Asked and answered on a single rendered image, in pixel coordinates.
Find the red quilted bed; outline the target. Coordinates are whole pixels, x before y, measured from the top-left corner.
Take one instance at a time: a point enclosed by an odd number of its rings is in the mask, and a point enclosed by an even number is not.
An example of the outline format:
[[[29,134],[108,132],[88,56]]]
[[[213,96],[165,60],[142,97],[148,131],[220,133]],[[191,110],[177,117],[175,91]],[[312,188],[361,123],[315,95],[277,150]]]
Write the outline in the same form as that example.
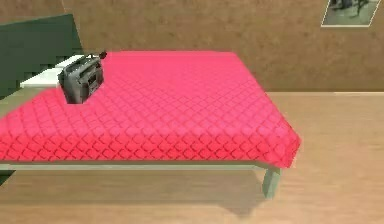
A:
[[[70,14],[0,25],[0,107],[28,79],[83,52]],[[56,81],[0,115],[0,185],[19,170],[249,166],[272,197],[300,139],[239,57],[111,51],[82,104]]]

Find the grey boombox radio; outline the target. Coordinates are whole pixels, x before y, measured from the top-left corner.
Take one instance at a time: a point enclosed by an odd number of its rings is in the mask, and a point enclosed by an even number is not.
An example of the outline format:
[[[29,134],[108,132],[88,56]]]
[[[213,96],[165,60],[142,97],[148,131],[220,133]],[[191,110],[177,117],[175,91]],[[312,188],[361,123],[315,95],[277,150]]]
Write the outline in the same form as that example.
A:
[[[104,82],[102,60],[106,51],[83,55],[66,65],[58,81],[68,104],[83,104]]]

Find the white pillow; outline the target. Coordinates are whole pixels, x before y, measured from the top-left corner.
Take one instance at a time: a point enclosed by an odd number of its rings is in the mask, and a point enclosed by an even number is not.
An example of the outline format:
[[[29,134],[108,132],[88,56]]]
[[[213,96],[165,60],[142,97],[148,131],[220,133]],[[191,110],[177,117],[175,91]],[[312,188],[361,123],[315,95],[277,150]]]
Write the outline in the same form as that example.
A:
[[[59,85],[58,75],[64,67],[81,58],[81,55],[74,55],[56,64],[53,68],[46,69],[37,75],[20,83],[21,88],[43,88],[57,87]]]

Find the framed wall picture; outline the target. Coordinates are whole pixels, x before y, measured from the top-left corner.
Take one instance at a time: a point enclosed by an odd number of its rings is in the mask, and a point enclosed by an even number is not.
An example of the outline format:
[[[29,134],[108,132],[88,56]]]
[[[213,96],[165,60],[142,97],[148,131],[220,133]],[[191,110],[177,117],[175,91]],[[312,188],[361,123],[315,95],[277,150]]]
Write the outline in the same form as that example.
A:
[[[382,0],[327,0],[322,28],[368,28]]]

